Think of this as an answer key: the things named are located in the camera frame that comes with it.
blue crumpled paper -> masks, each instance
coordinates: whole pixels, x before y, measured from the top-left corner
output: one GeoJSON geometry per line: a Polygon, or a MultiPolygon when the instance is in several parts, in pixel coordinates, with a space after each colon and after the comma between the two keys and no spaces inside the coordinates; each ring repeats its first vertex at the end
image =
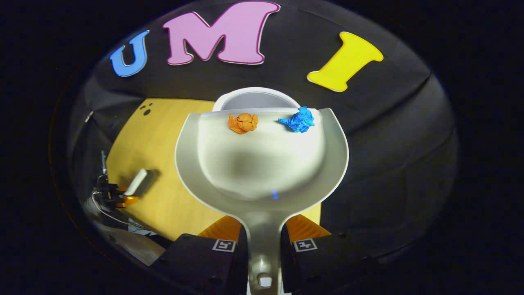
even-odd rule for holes
{"type": "Polygon", "coordinates": [[[289,128],[293,129],[293,132],[304,133],[309,127],[315,126],[313,123],[314,119],[308,107],[303,106],[299,107],[298,113],[294,114],[291,118],[278,119],[278,121],[289,126],[289,128]]]}

orange gripper pad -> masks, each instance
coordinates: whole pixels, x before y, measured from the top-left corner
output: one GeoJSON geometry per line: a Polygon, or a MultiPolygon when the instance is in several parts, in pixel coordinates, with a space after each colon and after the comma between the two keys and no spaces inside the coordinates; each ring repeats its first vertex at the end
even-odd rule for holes
{"type": "MultiPolygon", "coordinates": [[[[331,233],[303,215],[291,217],[287,222],[289,240],[313,239],[328,236],[331,233]]],[[[232,240],[238,243],[241,224],[235,218],[224,216],[199,234],[200,237],[232,240]]]]}
{"type": "Polygon", "coordinates": [[[124,203],[123,204],[116,204],[117,208],[125,208],[129,205],[132,205],[138,201],[137,196],[124,196],[124,203]]]}

foam letter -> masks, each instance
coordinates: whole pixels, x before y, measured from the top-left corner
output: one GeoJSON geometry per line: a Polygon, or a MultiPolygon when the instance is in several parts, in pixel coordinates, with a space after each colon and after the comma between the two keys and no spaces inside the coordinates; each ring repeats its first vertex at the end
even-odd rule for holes
{"type": "Polygon", "coordinates": [[[345,31],[339,36],[342,47],[322,69],[308,74],[310,82],[336,92],[346,90],[346,82],[368,62],[384,59],[382,53],[368,41],[345,31]]]}
{"type": "Polygon", "coordinates": [[[271,2],[240,2],[229,7],[212,26],[196,12],[178,16],[164,24],[169,31],[170,65],[193,61],[186,50],[189,44],[202,60],[209,60],[224,37],[224,49],[217,54],[221,61],[233,64],[258,65],[264,62],[259,51],[262,29],[267,17],[280,10],[271,2]]]}
{"type": "Polygon", "coordinates": [[[135,61],[132,64],[126,65],[124,63],[122,51],[124,51],[124,48],[126,48],[125,46],[120,47],[113,54],[111,54],[109,59],[111,60],[113,69],[117,75],[121,77],[134,75],[140,72],[140,70],[142,70],[146,65],[147,53],[144,38],[148,33],[149,30],[142,32],[129,41],[129,44],[133,46],[133,53],[135,54],[135,61]]]}

crumpled paper ball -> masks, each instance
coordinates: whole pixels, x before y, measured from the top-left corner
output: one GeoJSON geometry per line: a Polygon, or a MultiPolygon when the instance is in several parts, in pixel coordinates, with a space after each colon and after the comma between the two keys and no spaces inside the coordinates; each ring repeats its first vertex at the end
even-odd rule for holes
{"type": "Polygon", "coordinates": [[[248,131],[253,131],[257,129],[258,117],[257,115],[243,113],[238,117],[234,118],[233,114],[230,114],[230,119],[227,123],[231,130],[235,131],[238,134],[244,134],[248,131]]]}
{"type": "Polygon", "coordinates": [[[314,119],[308,107],[303,106],[299,107],[298,113],[294,114],[291,118],[278,119],[278,121],[289,126],[289,128],[293,129],[293,132],[304,133],[309,127],[315,126],[313,123],[314,119]]]}

yellow table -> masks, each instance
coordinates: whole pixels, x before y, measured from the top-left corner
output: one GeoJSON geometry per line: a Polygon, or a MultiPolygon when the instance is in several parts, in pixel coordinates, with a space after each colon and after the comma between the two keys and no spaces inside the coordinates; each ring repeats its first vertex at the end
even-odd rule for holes
{"type": "MultiPolygon", "coordinates": [[[[107,157],[109,182],[119,186],[127,187],[141,168],[157,171],[145,195],[120,210],[170,240],[184,233],[198,235],[224,216],[193,198],[174,166],[174,147],[188,114],[210,112],[213,105],[203,100],[146,99],[124,125],[107,157]]],[[[303,215],[318,224],[320,204],[303,215]]]]}

